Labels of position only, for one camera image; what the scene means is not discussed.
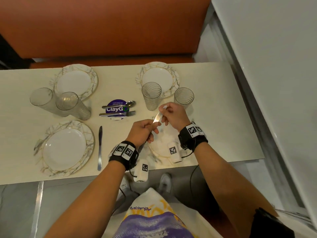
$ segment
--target spoon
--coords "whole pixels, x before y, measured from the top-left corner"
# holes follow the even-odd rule
[[[107,106],[102,106],[102,108],[117,108],[117,107],[127,107],[127,108],[132,108],[136,105],[136,101],[128,101],[126,104],[120,104],[120,105],[107,105]]]

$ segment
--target person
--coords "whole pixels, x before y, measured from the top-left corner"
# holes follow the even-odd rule
[[[170,102],[161,105],[159,110],[164,115],[162,123],[171,124],[178,132],[191,124],[181,105]],[[134,144],[136,149],[146,141],[151,143],[154,141],[152,131],[158,133],[159,125],[161,123],[153,123],[153,120],[135,122],[126,141]],[[193,149],[210,191],[239,237],[265,237],[267,232],[294,237],[294,232],[276,219],[278,214],[265,197],[220,157],[207,140]],[[105,169],[56,220],[45,238],[103,236],[111,217],[117,216],[112,214],[126,170],[121,162],[110,159]],[[164,192],[161,194],[169,192],[170,182],[168,175],[162,177],[160,187]],[[179,213],[183,216],[180,219],[167,200],[150,188],[127,207],[121,220],[111,222],[109,229],[117,227],[113,236],[221,237],[203,217],[183,204],[178,204]]]

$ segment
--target drinking glass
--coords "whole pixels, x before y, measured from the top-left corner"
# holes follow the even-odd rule
[[[81,120],[88,120],[91,116],[91,112],[73,92],[62,93],[56,101],[56,106]]]
[[[142,94],[148,110],[153,111],[159,105],[162,88],[155,82],[147,82],[142,87]]]
[[[66,111],[60,110],[56,106],[56,94],[49,88],[38,88],[31,93],[30,102],[34,106],[40,107],[61,117],[68,116]]]
[[[174,93],[174,103],[178,103],[187,109],[193,102],[194,93],[189,88],[178,88]]]

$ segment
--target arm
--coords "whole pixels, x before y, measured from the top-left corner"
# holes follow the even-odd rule
[[[170,123],[179,132],[191,123],[181,105],[167,103],[159,110],[164,114],[162,122]],[[277,216],[265,197],[208,143],[199,144],[194,154],[210,191],[241,237],[249,237],[259,207]]]
[[[139,147],[152,142],[152,131],[158,133],[153,120],[135,122],[126,140]],[[118,161],[110,161],[105,169],[76,198],[49,229],[45,238],[97,238],[101,237],[110,220],[117,200],[125,167]]]

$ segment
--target wristband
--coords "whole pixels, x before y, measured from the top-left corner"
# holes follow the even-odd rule
[[[129,141],[122,141],[116,146],[109,158],[109,162],[116,160],[124,165],[125,170],[128,171],[136,166],[138,159],[138,152],[135,145]]]
[[[179,132],[178,138],[182,149],[188,148],[193,152],[195,151],[195,148],[198,146],[198,144],[203,142],[208,143],[208,140],[205,137],[205,133],[195,123],[184,127]]]

